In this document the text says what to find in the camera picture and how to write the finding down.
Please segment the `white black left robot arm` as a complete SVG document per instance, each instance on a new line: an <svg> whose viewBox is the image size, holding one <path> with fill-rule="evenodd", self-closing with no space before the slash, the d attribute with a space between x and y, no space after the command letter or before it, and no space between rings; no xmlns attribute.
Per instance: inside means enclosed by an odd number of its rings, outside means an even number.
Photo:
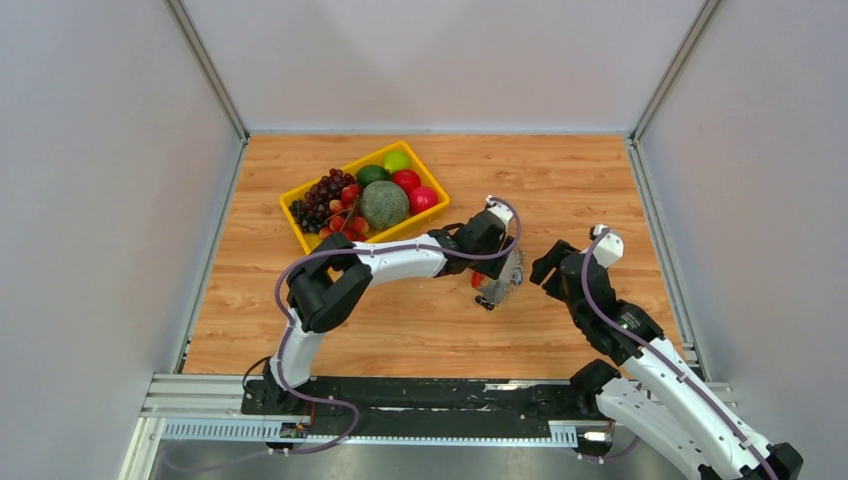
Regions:
<svg viewBox="0 0 848 480"><path fill-rule="evenodd" d="M295 261L277 278L273 296L285 317L276 352L260 360L262 377L242 381L241 411L246 415L292 414L305 405L325 405L354 412L365 406L389 408L479 408L481 402L460 399L461 382L363 380L347 384L321 380L317 391L308 384L324 337L351 316L366 291L412 278L440 278L467 270L497 280L510 277L510 258L517 249L522 222L504 200L491 197L486 207L465 223L431 230L409 240L366 243L334 233L309 255Z"/></svg>

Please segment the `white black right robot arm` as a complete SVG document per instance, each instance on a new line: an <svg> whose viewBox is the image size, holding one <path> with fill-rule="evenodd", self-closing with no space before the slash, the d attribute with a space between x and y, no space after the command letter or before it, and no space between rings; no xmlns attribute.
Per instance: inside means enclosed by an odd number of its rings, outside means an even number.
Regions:
<svg viewBox="0 0 848 480"><path fill-rule="evenodd" d="M630 429L689 479L796 479L803 458L738 417L690 369L641 307L618 298L608 269L623 242L607 234L580 252L559 240L530 281L563 302L602 354L574 374L571 403Z"/></svg>

